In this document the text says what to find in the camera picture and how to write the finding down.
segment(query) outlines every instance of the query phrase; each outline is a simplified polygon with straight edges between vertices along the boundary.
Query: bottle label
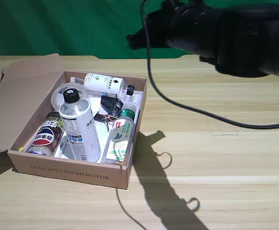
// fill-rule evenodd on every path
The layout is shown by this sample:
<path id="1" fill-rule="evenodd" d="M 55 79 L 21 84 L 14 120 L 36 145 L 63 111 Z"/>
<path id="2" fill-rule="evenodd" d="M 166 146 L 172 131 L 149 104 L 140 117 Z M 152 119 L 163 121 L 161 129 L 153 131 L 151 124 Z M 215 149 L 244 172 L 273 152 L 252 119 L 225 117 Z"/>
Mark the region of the bottle label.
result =
<path id="1" fill-rule="evenodd" d="M 106 75 L 88 73 L 84 86 L 88 90 L 99 92 L 102 96 L 118 97 L 123 79 Z"/>
<path id="2" fill-rule="evenodd" d="M 61 115 L 76 160 L 96 162 L 100 143 L 91 109 L 80 115 Z"/>
<path id="3" fill-rule="evenodd" d="M 131 118 L 132 120 L 135 119 L 135 113 L 134 113 L 134 111 L 131 110 L 131 109 L 123 109 L 123 110 L 120 112 L 120 115 L 119 115 L 119 116 L 120 116 L 120 117 L 122 117 L 122 116 L 127 116 L 127 117 Z"/>
<path id="4" fill-rule="evenodd" d="M 110 160 L 123 161 L 128 144 L 132 138 L 131 133 L 134 123 L 124 119 L 115 121 L 110 136 L 109 147 L 106 158 Z"/>

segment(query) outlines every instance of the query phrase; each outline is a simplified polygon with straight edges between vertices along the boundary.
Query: tape roll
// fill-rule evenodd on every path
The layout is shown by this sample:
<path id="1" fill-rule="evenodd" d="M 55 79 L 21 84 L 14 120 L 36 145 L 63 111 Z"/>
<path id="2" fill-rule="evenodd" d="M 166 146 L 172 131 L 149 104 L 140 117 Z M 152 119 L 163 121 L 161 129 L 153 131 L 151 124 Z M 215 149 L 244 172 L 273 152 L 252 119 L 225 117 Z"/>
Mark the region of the tape roll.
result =
<path id="1" fill-rule="evenodd" d="M 87 90 L 85 89 L 85 87 L 83 85 L 81 85 L 79 83 L 73 83 L 73 82 L 62 84 L 53 92 L 53 94 L 51 96 L 51 105 L 57 112 L 59 111 L 59 108 L 64 103 L 63 92 L 69 88 L 77 89 L 77 91 L 80 95 L 80 99 L 86 100 L 88 98 Z"/>

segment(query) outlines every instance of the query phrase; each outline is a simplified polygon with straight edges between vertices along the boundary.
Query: plastic bottle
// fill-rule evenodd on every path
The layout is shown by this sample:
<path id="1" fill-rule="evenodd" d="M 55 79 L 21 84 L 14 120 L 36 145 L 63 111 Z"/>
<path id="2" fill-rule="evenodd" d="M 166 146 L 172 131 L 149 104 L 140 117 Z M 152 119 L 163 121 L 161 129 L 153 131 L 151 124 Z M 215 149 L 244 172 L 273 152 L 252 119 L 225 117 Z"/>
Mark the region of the plastic bottle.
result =
<path id="1" fill-rule="evenodd" d="M 88 73 L 84 80 L 88 93 L 121 99 L 123 95 L 132 96 L 134 86 L 127 85 L 122 78 L 116 78 L 96 73 Z"/>
<path id="2" fill-rule="evenodd" d="M 117 163 L 129 156 L 134 138 L 136 106 L 125 103 L 114 122 L 106 143 L 101 163 Z"/>
<path id="3" fill-rule="evenodd" d="M 101 149 L 90 103 L 80 99 L 76 89 L 66 89 L 63 96 L 59 114 L 75 159 L 98 161 Z"/>

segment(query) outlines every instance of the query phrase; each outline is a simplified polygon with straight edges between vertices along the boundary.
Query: green backdrop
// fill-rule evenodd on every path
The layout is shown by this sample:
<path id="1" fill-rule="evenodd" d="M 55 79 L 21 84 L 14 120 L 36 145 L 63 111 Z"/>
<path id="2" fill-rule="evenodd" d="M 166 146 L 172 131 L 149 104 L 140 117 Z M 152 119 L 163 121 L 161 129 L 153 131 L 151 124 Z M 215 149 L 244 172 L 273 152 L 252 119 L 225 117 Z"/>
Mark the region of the green backdrop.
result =
<path id="1" fill-rule="evenodd" d="M 146 13 L 161 0 L 148 0 Z M 277 2 L 279 0 L 206 0 L 207 5 Z M 0 55 L 94 55 L 99 58 L 146 58 L 125 40 L 142 27 L 141 0 L 0 0 Z M 152 58 L 186 54 L 153 49 Z"/>

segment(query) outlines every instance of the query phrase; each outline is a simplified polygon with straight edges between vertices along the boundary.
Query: black cable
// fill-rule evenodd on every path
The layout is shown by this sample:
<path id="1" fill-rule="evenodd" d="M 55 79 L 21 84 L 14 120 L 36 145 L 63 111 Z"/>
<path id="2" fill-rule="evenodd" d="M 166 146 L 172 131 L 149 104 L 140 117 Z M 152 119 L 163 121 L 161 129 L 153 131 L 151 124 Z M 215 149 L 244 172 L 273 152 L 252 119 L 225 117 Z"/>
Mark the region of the black cable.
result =
<path id="1" fill-rule="evenodd" d="M 227 118 L 224 118 L 224 117 L 221 117 L 221 116 L 218 116 L 218 115 L 206 112 L 206 111 L 201 110 L 201 109 L 197 109 L 197 108 L 194 108 L 194 107 L 191 107 L 191 106 L 188 106 L 188 105 L 184 105 L 184 104 L 178 103 L 178 102 L 173 101 L 173 100 L 169 99 L 168 97 L 166 97 L 158 89 L 158 87 L 155 85 L 155 82 L 153 80 L 152 73 L 151 73 L 150 39 L 149 39 L 149 34 L 148 34 L 148 28 L 147 28 L 146 23 L 145 23 L 145 18 L 146 18 L 145 11 L 144 11 L 144 4 L 145 4 L 145 2 L 146 2 L 146 0 L 142 1 L 140 9 L 141 9 L 142 23 L 143 23 L 143 26 L 144 26 L 144 29 L 145 29 L 146 42 L 147 42 L 147 69 L 148 69 L 149 80 L 150 80 L 154 90 L 158 93 L 158 95 L 160 97 L 162 97 L 167 102 L 169 102 L 169 103 L 171 103 L 173 105 L 176 105 L 178 107 L 181 107 L 181 108 L 184 108 L 184 109 L 187 109 L 187 110 L 191 110 L 191 111 L 194 111 L 194 112 L 206 115 L 206 116 L 210 116 L 212 118 L 215 118 L 217 120 L 229 123 L 229 124 L 234 125 L 234 126 L 238 126 L 238 127 L 242 127 L 242 128 L 250 128 L 250 129 L 277 129 L 277 128 L 279 128 L 279 124 L 273 124 L 273 125 L 249 125 L 249 124 L 239 123 L 239 122 L 236 122 L 236 121 L 233 121 L 233 120 L 229 120 Z"/>

